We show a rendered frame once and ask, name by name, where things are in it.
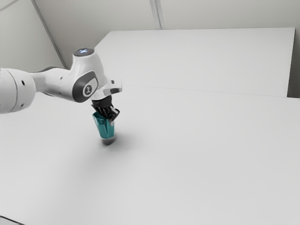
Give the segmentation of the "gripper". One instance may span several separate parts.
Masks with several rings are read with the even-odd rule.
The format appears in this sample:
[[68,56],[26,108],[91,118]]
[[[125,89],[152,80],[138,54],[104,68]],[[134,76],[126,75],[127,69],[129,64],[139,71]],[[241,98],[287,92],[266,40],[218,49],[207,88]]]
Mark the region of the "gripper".
[[100,100],[92,100],[92,107],[102,116],[109,118],[112,123],[118,117],[120,110],[112,105],[112,97],[107,96]]

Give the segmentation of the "teal faceted mug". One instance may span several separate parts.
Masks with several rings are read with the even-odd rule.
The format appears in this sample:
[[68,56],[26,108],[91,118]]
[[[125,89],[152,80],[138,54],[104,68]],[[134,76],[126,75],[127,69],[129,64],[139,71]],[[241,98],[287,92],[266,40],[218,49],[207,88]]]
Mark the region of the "teal faceted mug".
[[111,139],[115,136],[114,125],[111,125],[106,117],[98,112],[94,112],[92,116],[102,139]]

